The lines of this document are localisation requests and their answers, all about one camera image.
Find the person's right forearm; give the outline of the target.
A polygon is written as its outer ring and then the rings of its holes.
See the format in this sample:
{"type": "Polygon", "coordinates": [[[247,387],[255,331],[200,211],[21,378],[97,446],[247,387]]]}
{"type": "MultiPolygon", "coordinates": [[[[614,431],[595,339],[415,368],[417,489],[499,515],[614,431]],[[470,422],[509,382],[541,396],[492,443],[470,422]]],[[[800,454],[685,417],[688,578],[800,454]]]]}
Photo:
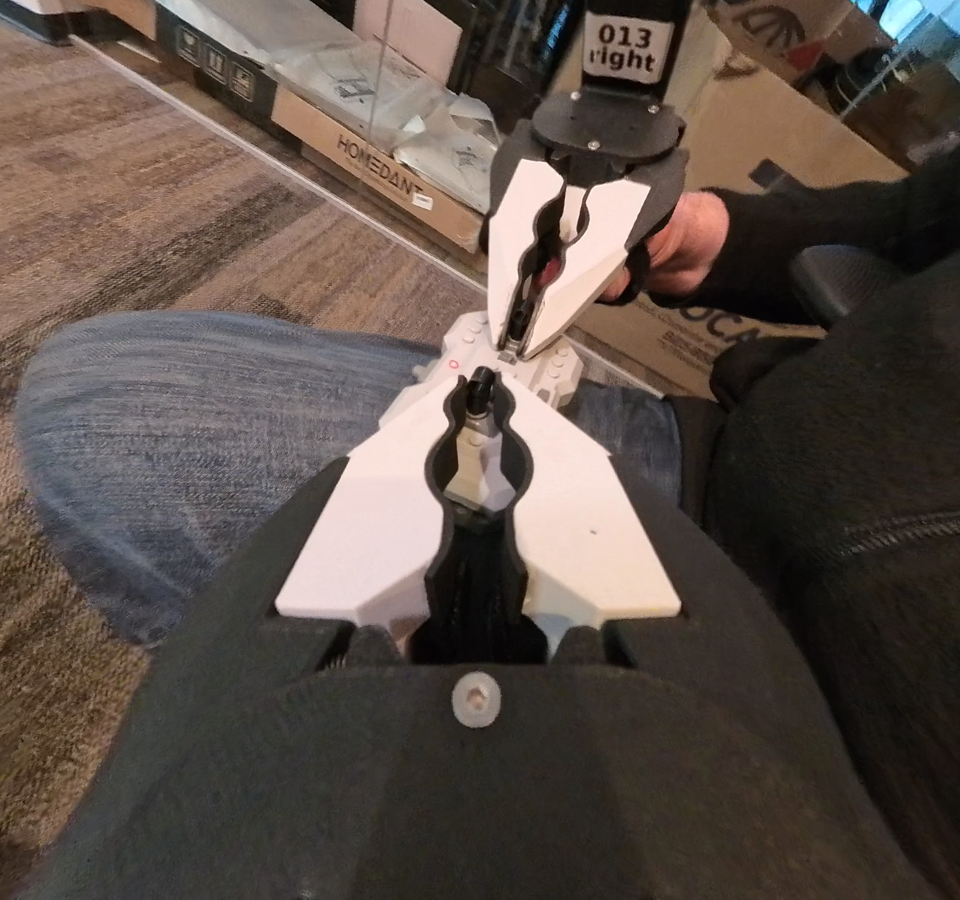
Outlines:
{"type": "Polygon", "coordinates": [[[702,284],[680,304],[770,323],[810,326],[789,265],[811,246],[870,251],[907,273],[959,246],[959,150],[932,157],[891,182],[811,188],[798,182],[762,194],[713,190],[729,223],[724,246],[702,284]]]}

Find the person's blue jeans leg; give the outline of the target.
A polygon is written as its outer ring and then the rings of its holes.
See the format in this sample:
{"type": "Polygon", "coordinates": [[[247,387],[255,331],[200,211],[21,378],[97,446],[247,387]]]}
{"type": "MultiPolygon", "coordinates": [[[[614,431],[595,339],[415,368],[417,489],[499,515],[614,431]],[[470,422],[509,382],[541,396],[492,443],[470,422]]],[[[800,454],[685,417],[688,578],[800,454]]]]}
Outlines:
{"type": "MultiPolygon", "coordinates": [[[[439,353],[210,312],[71,325],[33,356],[15,406],[44,532],[110,627],[155,646],[295,489],[325,467],[336,486],[349,453],[414,384],[414,367],[439,353]]],[[[546,641],[522,609],[528,576],[511,509],[532,464],[506,431],[509,375],[481,367],[458,377],[449,402],[458,435],[469,408],[493,409],[501,472],[515,494],[492,516],[448,498],[449,526],[425,578],[429,616],[406,645],[430,628],[440,640],[493,643],[529,624],[546,641]]],[[[640,390],[586,389],[554,410],[609,453],[630,499],[634,486],[655,486],[678,501],[672,408],[640,390]]]]}

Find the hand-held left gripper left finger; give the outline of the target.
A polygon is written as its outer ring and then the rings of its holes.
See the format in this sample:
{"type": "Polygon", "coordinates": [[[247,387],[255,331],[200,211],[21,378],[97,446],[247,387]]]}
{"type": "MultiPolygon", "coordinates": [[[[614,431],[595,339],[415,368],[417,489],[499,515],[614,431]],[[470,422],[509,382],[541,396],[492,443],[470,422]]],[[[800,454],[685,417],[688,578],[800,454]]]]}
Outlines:
{"type": "Polygon", "coordinates": [[[354,448],[275,598],[283,617],[386,630],[398,646],[429,616],[426,573],[449,523],[458,467],[451,376],[354,448]]]}

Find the grey remote controller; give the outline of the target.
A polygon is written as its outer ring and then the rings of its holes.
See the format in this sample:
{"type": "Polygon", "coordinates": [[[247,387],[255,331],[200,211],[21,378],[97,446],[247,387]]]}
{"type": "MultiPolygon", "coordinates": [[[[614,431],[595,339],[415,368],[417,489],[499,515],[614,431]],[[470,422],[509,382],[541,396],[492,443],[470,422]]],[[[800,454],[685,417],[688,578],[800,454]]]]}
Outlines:
{"type": "MultiPolygon", "coordinates": [[[[413,369],[414,384],[405,388],[378,422],[380,428],[426,395],[426,390],[450,377],[472,379],[481,367],[488,367],[516,379],[523,387],[553,409],[565,407],[579,386],[584,362],[561,338],[532,360],[522,361],[514,353],[495,349],[488,316],[470,312],[458,318],[444,335],[440,354],[413,369]]],[[[484,516],[505,509],[515,490],[501,472],[502,434],[496,426],[492,407],[485,413],[469,408],[464,430],[458,435],[458,471],[443,491],[460,506],[484,516]]]]}

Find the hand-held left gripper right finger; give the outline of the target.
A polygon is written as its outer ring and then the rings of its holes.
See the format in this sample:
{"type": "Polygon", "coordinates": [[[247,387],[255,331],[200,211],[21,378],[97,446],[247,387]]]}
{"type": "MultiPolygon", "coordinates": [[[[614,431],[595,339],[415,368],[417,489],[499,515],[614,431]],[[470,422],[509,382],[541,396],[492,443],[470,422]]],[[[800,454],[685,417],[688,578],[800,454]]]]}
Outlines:
{"type": "Polygon", "coordinates": [[[504,385],[506,431],[532,464],[511,510],[528,576],[523,613],[548,646],[576,627],[677,617],[681,599],[608,452],[516,379],[504,385]]]}

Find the open-flap cardboard box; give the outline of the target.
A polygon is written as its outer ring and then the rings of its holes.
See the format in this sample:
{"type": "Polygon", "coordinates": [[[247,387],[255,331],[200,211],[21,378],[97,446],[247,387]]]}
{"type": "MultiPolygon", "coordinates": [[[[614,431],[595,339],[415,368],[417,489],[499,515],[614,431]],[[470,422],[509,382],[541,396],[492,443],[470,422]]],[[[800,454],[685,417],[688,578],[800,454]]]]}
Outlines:
{"type": "Polygon", "coordinates": [[[756,194],[895,181],[906,171],[765,69],[714,78],[688,119],[685,188],[756,194]]]}

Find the flat white packaged boxes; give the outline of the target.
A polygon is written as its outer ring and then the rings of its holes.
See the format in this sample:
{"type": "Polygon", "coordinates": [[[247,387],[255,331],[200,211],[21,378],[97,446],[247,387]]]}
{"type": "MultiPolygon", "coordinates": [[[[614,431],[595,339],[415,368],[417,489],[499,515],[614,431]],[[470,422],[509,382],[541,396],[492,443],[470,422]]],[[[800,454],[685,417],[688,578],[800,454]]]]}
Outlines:
{"type": "Polygon", "coordinates": [[[101,0],[202,91],[290,137],[474,253],[499,145],[485,102],[447,86],[461,30],[424,0],[101,0]]]}

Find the person's right hand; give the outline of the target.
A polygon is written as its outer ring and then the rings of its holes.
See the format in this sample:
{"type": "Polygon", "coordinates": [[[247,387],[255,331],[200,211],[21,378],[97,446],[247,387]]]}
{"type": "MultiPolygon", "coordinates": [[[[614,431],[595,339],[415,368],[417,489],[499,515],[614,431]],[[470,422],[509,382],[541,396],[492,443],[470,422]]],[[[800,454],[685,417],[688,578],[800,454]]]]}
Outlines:
{"type": "Polygon", "coordinates": [[[668,302],[693,294],[726,243],[728,213],[726,203],[714,191],[683,194],[665,226],[645,241],[642,290],[668,302]]]}

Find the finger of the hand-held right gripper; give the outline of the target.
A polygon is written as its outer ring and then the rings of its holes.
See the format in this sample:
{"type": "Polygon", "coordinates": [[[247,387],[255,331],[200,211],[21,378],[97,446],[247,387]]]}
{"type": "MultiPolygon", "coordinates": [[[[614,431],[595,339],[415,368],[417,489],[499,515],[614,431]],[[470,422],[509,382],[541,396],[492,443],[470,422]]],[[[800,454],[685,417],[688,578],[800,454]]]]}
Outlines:
{"type": "Polygon", "coordinates": [[[628,239],[651,190],[640,181],[611,181],[586,191],[582,229],[563,244],[558,273],[538,295],[518,350],[522,360],[555,342],[625,266],[628,239]]]}
{"type": "Polygon", "coordinates": [[[553,343],[589,304],[583,273],[568,270],[544,297],[524,295],[541,248],[560,233],[567,183],[546,161],[515,166],[487,226],[487,325],[494,348],[528,362],[553,343]]]}

